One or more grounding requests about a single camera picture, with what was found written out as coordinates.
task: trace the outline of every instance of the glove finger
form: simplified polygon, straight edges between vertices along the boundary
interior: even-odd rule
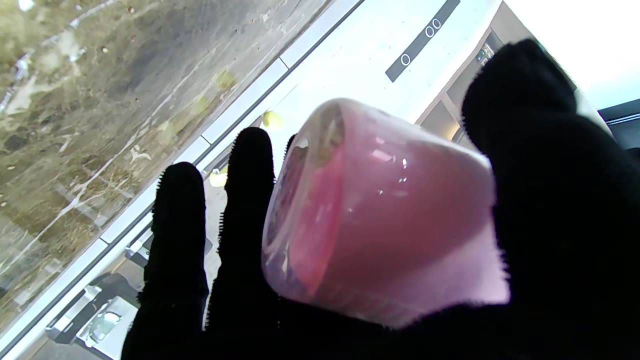
[[[240,132],[229,157],[227,207],[220,225],[221,266],[209,300],[207,332],[262,334],[276,329],[278,296],[262,274],[262,228],[273,191],[271,140]]]
[[[191,341],[202,330],[208,294],[204,272],[205,202],[202,177],[190,163],[168,167],[160,180],[140,308],[127,334],[123,359]]]

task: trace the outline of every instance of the black label strip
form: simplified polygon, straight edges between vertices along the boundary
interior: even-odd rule
[[[418,34],[415,40],[404,50],[404,53],[394,61],[385,72],[391,82],[395,82],[398,76],[411,64],[411,61],[420,54],[425,45],[433,38],[447,21],[453,10],[460,4],[460,0],[446,0],[429,24]]]

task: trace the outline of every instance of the pink jar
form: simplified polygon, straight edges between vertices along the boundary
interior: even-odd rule
[[[264,275],[289,299],[389,327],[462,302],[505,303],[480,154],[347,99],[293,141],[262,236]]]

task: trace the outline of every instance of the white wall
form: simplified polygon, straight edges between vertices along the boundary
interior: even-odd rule
[[[505,2],[595,108],[640,99],[640,1]]]

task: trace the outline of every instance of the gloved hand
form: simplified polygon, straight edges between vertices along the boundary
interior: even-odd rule
[[[154,241],[138,296],[140,310],[123,359],[167,351],[192,354],[201,342],[215,344],[216,355],[253,353],[256,345],[275,346],[278,341],[287,343],[288,351],[320,353],[388,333],[380,325],[280,298],[269,287],[261,268],[262,228],[274,178],[269,136],[256,127],[243,130],[229,158],[218,249],[222,264],[202,332],[208,294],[202,177],[190,163],[166,169],[154,204]],[[147,347],[146,339],[161,341],[158,353]],[[244,341],[251,346],[241,346]]]

